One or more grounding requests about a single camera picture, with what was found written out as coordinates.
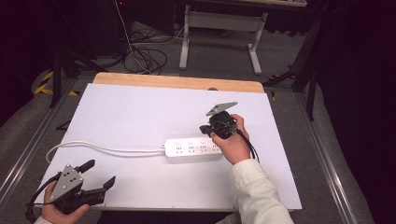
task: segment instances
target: power outlet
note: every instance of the power outlet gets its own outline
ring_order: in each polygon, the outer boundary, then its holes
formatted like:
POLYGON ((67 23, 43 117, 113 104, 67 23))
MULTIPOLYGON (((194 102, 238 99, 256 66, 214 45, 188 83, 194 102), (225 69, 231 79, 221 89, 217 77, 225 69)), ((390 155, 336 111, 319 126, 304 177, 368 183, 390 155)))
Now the power outlet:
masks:
POLYGON ((220 148, 209 137, 168 139, 164 147, 169 161, 215 159, 222 156, 220 148))

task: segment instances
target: white sleeve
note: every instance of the white sleeve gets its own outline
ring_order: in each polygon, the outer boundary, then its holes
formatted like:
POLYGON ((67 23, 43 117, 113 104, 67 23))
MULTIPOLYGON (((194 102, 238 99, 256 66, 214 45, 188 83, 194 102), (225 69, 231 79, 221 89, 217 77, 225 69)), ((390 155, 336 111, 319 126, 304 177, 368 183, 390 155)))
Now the white sleeve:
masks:
POLYGON ((39 217, 36 221, 35 224, 52 224, 50 222, 48 222, 46 219, 44 219, 43 217, 39 217))
POLYGON ((275 186, 256 160, 240 161, 229 171, 242 223, 293 223, 275 186))

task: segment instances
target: human hand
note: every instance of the human hand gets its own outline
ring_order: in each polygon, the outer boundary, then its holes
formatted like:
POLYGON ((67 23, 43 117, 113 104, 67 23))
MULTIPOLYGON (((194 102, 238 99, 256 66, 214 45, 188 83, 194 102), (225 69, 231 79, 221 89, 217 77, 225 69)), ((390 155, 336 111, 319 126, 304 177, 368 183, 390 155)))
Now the human hand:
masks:
MULTIPOLYGON (((56 181, 52 181, 46 188, 44 194, 44 202, 50 203, 50 195, 55 188, 56 181)), ((85 213, 88 212, 90 206, 83 204, 80 208, 69 215, 63 214, 61 211, 56 209, 53 204, 45 204, 41 210, 41 216, 48 222, 53 224, 73 224, 77 222, 85 213)))
MULTIPOLYGON (((241 130, 242 134, 249 139, 248 132, 244 126, 244 119, 236 114, 231 114, 231 117, 236 120, 236 126, 241 130)), ((232 165, 250 159, 250 148, 241 135, 235 133, 228 139, 222 139, 215 133, 211 133, 210 137, 213 143, 221 149, 225 159, 232 165)))

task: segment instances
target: person's left hand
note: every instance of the person's left hand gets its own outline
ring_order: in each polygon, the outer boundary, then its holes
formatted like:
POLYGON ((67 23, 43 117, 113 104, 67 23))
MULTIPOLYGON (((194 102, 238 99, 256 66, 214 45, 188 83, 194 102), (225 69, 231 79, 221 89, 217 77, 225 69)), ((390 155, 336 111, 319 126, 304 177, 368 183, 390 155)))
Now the person's left hand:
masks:
MULTIPOLYGON (((50 203, 50 195, 55 188, 56 181, 51 182, 44 194, 44 203, 50 203)), ((77 222, 85 213, 88 212, 90 206, 83 204, 80 208, 69 215, 63 214, 61 211, 56 209, 53 204, 45 204, 41 210, 41 216, 48 222, 53 224, 73 224, 77 222)))

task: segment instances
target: person's right hand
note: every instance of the person's right hand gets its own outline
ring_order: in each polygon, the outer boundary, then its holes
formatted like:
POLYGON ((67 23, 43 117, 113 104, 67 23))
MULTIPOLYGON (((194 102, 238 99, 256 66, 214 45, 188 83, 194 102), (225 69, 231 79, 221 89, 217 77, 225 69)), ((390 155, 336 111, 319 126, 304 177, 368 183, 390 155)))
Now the person's right hand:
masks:
MULTIPOLYGON (((236 126, 248 139, 248 132, 244 126, 244 119, 236 114, 231 114, 231 117, 236 120, 236 126)), ((234 133, 228 139, 222 139, 215 133, 211 133, 210 137, 214 144, 216 144, 223 153, 224 157, 232 165, 250 159, 250 148, 245 140, 238 133, 234 133)))
MULTIPOLYGON (((44 194, 44 202, 50 203, 50 195, 55 188, 56 181, 52 181, 46 188, 44 194)), ((45 204, 43 209, 41 210, 41 216, 46 219, 48 222, 53 224, 73 224, 77 222, 85 213, 88 212, 90 206, 87 204, 83 204, 80 208, 69 215, 65 215, 56 209, 53 204, 45 204)))

